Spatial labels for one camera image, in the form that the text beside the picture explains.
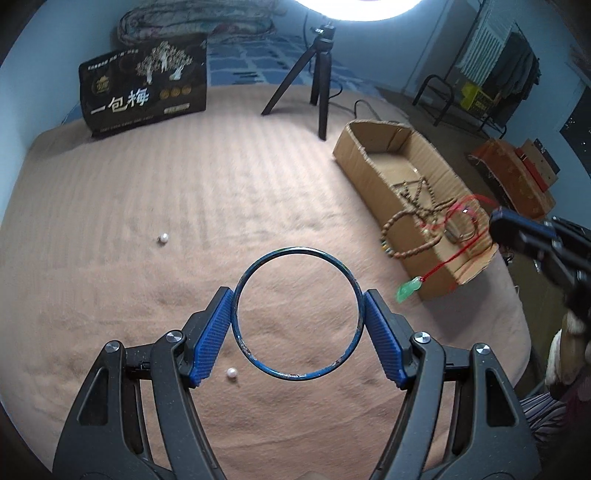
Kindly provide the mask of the red strap wristwatch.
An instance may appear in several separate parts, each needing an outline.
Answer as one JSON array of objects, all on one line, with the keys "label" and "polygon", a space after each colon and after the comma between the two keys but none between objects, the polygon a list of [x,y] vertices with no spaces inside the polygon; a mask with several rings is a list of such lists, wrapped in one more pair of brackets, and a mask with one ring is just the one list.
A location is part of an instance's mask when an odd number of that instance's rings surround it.
[{"label": "red strap wristwatch", "polygon": [[452,212],[445,220],[444,233],[453,244],[465,243],[479,232],[476,213],[468,208]]}]

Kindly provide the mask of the red string jade pendant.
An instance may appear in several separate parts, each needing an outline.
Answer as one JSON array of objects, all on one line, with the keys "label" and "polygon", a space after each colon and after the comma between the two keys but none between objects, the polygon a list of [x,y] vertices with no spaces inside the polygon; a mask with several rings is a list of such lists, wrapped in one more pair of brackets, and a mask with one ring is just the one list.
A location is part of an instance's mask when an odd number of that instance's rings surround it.
[{"label": "red string jade pendant", "polygon": [[[470,194],[456,200],[444,201],[425,208],[413,202],[410,209],[394,215],[382,230],[384,252],[403,263],[409,279],[401,283],[394,297],[399,303],[417,294],[423,300],[446,295],[476,278],[491,263],[498,252],[489,233],[490,214],[498,202],[483,195]],[[464,208],[476,213],[479,232],[465,243],[453,244],[446,237],[445,220]],[[422,240],[410,248],[393,247],[388,236],[405,216],[418,222]]]}]

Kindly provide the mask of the blue bangle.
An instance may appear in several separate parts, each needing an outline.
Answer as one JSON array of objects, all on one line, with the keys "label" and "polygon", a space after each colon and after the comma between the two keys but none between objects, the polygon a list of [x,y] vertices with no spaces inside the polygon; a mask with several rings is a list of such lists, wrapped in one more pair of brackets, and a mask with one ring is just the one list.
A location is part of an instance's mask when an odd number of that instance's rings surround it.
[{"label": "blue bangle", "polygon": [[363,334],[363,292],[352,270],[311,247],[273,250],[235,285],[232,340],[263,376],[308,383],[339,372]]}]

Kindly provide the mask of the orange red box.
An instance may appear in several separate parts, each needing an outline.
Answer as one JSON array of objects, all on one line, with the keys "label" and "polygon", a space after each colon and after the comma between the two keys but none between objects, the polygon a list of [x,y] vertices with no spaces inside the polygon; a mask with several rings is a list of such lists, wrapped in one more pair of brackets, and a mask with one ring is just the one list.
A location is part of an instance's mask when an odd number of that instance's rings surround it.
[{"label": "orange red box", "polygon": [[542,191],[510,143],[489,139],[468,153],[467,159],[504,206],[533,220],[543,219],[554,209],[554,197]]}]

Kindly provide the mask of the cardboard box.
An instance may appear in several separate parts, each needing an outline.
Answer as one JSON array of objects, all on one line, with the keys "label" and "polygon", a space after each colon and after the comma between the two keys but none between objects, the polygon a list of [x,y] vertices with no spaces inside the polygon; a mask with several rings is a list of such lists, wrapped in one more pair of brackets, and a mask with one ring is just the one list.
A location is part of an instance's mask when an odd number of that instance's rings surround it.
[{"label": "cardboard box", "polygon": [[485,198],[472,193],[417,130],[353,120],[334,157],[377,220],[381,249],[407,272],[396,289],[399,300],[447,295],[488,267],[498,247]]}]

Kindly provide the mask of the yellow box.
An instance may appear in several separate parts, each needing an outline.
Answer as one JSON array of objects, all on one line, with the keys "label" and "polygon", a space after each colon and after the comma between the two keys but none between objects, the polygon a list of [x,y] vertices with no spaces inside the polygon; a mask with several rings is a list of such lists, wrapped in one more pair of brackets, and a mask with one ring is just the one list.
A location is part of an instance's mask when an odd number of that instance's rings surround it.
[{"label": "yellow box", "polygon": [[494,100],[474,83],[466,82],[461,89],[461,94],[461,108],[477,117],[486,116],[494,105]]}]

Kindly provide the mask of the hanging clothes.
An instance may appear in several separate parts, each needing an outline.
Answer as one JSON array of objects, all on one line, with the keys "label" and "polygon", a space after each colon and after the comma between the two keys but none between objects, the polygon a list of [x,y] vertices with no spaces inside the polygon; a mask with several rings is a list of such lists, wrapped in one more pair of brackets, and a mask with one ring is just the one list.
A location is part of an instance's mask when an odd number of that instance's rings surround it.
[{"label": "hanging clothes", "polygon": [[478,85],[495,101],[494,121],[506,126],[540,83],[539,57],[517,22],[496,1],[485,1],[462,56],[457,85]]}]

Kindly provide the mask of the blue checkered bed sheet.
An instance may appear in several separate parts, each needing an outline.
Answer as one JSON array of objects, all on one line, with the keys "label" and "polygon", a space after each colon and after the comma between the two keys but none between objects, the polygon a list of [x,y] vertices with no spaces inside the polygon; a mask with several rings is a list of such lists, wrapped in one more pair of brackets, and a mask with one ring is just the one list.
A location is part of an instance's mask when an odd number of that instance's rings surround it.
[{"label": "blue checkered bed sheet", "polygon": [[[209,43],[207,46],[208,86],[280,85],[294,63],[304,53],[300,37],[273,35],[263,39],[233,43]],[[314,61],[298,74],[294,85],[310,86]],[[352,70],[332,57],[331,89],[359,92],[380,97],[376,87],[356,76]]]}]

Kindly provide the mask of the folded quilt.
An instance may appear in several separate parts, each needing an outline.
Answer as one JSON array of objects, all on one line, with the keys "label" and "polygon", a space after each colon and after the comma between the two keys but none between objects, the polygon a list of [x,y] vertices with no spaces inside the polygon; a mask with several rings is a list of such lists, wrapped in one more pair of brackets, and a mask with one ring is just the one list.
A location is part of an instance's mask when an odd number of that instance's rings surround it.
[{"label": "folded quilt", "polygon": [[117,37],[124,45],[197,34],[217,43],[253,40],[273,34],[273,18],[283,14],[280,1],[153,1],[126,12]]}]

